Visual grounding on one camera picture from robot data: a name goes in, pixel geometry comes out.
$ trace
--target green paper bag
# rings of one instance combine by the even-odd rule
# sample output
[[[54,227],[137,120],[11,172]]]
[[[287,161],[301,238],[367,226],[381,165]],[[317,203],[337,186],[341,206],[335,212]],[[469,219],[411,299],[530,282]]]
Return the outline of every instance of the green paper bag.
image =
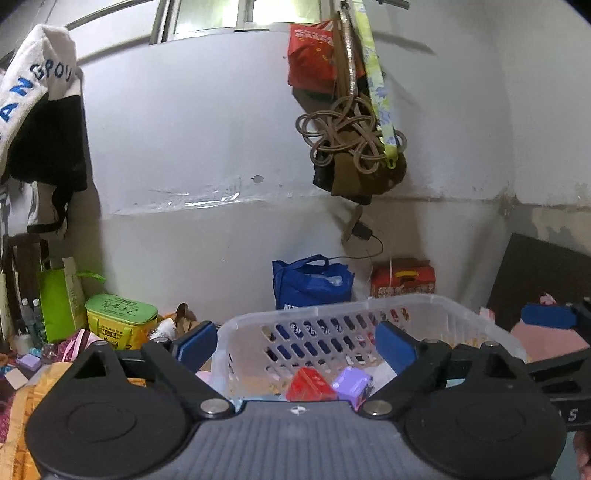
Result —
[[[64,340],[86,326],[84,292],[74,258],[64,268],[39,272],[39,294],[48,342]]]

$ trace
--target white bottle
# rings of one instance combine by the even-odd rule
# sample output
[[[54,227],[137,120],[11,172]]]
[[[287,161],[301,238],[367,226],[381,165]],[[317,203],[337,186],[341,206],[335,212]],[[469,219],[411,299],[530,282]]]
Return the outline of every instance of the white bottle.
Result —
[[[27,299],[22,300],[21,316],[22,321],[25,322],[25,325],[27,326],[29,335],[31,335],[31,339],[33,339],[33,345],[40,345],[41,341],[37,334],[37,329],[35,328],[35,316]]]
[[[45,333],[45,323],[43,323],[43,312],[41,311],[39,299],[33,300],[33,317],[35,318],[35,326],[40,340],[42,343],[47,343],[47,334]]]

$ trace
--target hanging bag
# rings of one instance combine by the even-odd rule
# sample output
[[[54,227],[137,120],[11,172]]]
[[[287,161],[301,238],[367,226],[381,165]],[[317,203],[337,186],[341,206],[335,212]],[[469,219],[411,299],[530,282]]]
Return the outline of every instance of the hanging bag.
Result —
[[[336,69],[333,61],[333,21],[316,25],[290,25],[287,59],[290,72],[287,83],[292,87],[332,95]],[[357,77],[365,75],[357,62]]]

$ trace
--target yellow green box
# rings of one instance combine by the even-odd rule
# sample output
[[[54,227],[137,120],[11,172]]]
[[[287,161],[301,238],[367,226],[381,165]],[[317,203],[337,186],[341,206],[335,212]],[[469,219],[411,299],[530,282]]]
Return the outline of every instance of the yellow green box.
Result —
[[[158,323],[158,310],[147,303],[106,293],[86,302],[88,327],[117,350],[136,350]]]

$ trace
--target purple box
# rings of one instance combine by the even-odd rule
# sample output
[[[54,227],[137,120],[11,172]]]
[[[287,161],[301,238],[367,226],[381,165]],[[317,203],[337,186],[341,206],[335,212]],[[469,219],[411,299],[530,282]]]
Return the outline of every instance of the purple box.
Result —
[[[339,400],[348,400],[357,411],[369,394],[371,381],[371,375],[362,370],[347,367],[332,382],[332,388]]]
[[[28,353],[18,358],[17,364],[22,367],[28,368],[32,372],[36,372],[37,370],[39,370],[39,367],[41,366],[41,359]]]

